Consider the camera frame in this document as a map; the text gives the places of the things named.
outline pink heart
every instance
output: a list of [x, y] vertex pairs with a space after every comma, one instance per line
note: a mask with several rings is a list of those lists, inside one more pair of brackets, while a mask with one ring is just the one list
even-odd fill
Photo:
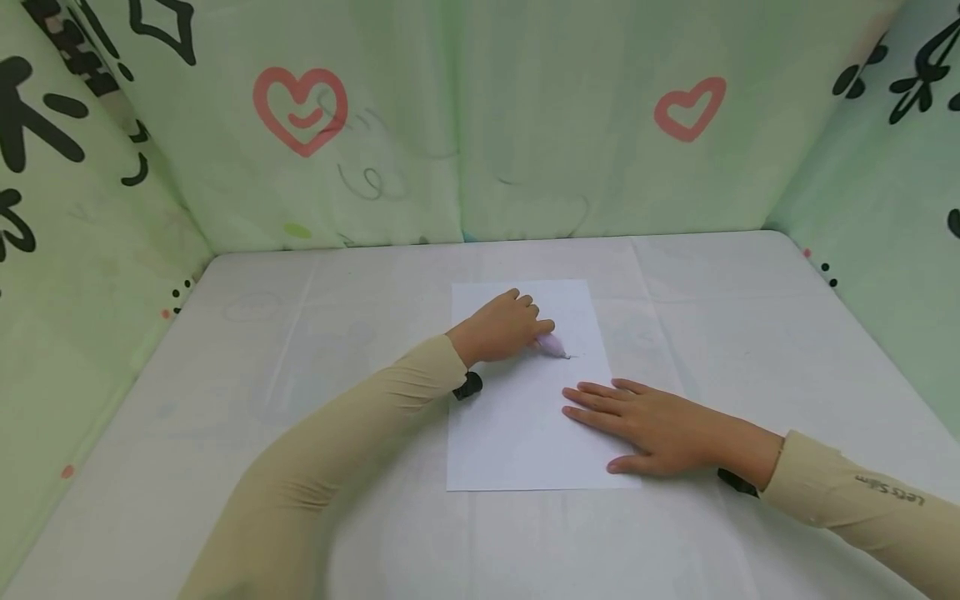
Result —
[[[710, 101], [707, 103], [707, 107], [704, 108], [703, 113], [701, 113], [700, 118], [697, 119], [693, 127], [686, 127], [677, 123], [673, 120], [673, 117], [667, 113], [670, 107], [673, 106], [683, 108], [695, 107], [703, 95], [708, 92], [710, 94]], [[657, 125], [659, 125], [667, 135], [679, 139], [682, 142], [692, 142], [700, 137], [700, 134], [704, 132], [707, 125], [709, 125], [713, 117], [716, 116], [717, 110], [719, 110], [720, 105], [723, 104], [725, 95], [727, 95], [727, 80], [722, 77], [707, 77], [694, 85], [690, 91], [678, 89], [664, 94], [664, 96], [660, 98], [660, 101], [657, 102], [657, 107], [654, 108], [654, 121], [657, 122]]]
[[[288, 132], [283, 124], [280, 123], [279, 119], [276, 118], [270, 110], [270, 106], [267, 104], [267, 90], [270, 89], [270, 86], [273, 84], [281, 84], [286, 87], [293, 97], [294, 102], [299, 105], [307, 101], [310, 90], [313, 89], [315, 85], [329, 85], [330, 89], [333, 90], [333, 95], [337, 102], [337, 109], [333, 114], [333, 119], [326, 127], [314, 135], [310, 141], [305, 144], [298, 141], [293, 134]], [[347, 91], [344, 89], [344, 84], [340, 81], [340, 78], [326, 69], [310, 69], [304, 73], [300, 79], [297, 79], [290, 71], [282, 67], [272, 66], [264, 70], [263, 73], [257, 76], [256, 82], [253, 84], [253, 106], [256, 108], [256, 113], [259, 115], [260, 120], [267, 126], [267, 129], [270, 130], [277, 139], [286, 144], [290, 150], [293, 150], [304, 158], [320, 150], [320, 147], [333, 139], [333, 137], [344, 128], [344, 124], [347, 122]], [[290, 113], [287, 115], [287, 120], [290, 121], [294, 127], [304, 128], [317, 123], [323, 114], [323, 110], [317, 108], [303, 119]]]

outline table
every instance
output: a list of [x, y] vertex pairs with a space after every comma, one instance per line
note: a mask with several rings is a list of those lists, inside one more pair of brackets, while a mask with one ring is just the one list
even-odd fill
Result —
[[[257, 453], [446, 330], [451, 282], [546, 278], [588, 281], [615, 374], [679, 385], [960, 500], [960, 446], [778, 233], [230, 254], [207, 269], [5, 600], [175, 597]], [[661, 365], [634, 358], [650, 338], [632, 318], [650, 309]], [[438, 402], [338, 498], [321, 525], [324, 597], [920, 597], [712, 473], [640, 490], [446, 492], [445, 445]]]

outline hand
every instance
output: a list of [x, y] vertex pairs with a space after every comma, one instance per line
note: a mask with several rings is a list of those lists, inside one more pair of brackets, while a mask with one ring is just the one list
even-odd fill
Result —
[[446, 332], [453, 348], [469, 369], [484, 361], [504, 360], [533, 344], [537, 336], [553, 331], [552, 321], [538, 321], [534, 299], [517, 289], [483, 305], [472, 317]]
[[614, 379], [612, 384], [564, 388], [566, 398], [587, 408], [565, 406], [565, 415], [638, 448], [638, 454], [611, 461], [609, 472], [674, 475], [722, 467], [761, 491], [770, 482], [782, 437], [629, 379]]

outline sheet of paper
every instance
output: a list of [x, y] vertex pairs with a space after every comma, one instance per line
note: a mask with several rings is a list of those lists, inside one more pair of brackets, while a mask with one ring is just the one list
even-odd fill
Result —
[[581, 279], [457, 283], [453, 322], [459, 323], [498, 294], [515, 287], [530, 294], [540, 316], [553, 319], [567, 354], [563, 360], [524, 352], [515, 360], [474, 367], [483, 391], [451, 400], [446, 489], [454, 491], [636, 488], [639, 479], [610, 475], [607, 463], [631, 447], [569, 420], [564, 386], [609, 384], [607, 353]]

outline beige sleeve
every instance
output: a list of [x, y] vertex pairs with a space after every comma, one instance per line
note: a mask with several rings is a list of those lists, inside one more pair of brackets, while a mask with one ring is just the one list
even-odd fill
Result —
[[463, 385], [466, 373], [450, 340], [437, 336], [283, 434], [233, 490], [180, 599], [313, 597], [321, 511], [410, 415]]
[[791, 431], [764, 502], [863, 550], [927, 597], [960, 598], [960, 506]]

